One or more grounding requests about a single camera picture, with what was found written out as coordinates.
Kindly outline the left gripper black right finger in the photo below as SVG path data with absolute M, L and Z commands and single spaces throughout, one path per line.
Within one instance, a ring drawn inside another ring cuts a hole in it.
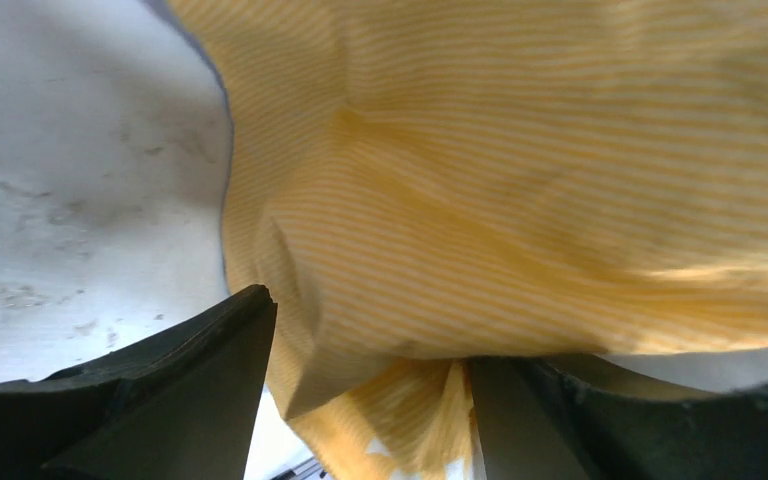
M 768 479 L 768 383 L 706 392 L 587 355 L 468 369 L 487 479 Z

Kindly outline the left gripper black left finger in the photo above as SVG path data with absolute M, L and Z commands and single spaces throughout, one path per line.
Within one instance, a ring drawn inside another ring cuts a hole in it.
M 0 479 L 240 479 L 277 307 L 252 285 L 42 380 L 0 383 Z

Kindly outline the yellow and blue pillowcase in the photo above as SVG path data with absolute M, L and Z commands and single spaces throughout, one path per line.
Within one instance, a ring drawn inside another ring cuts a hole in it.
M 174 1 L 229 285 L 336 479 L 472 456 L 464 359 L 768 347 L 768 1 Z

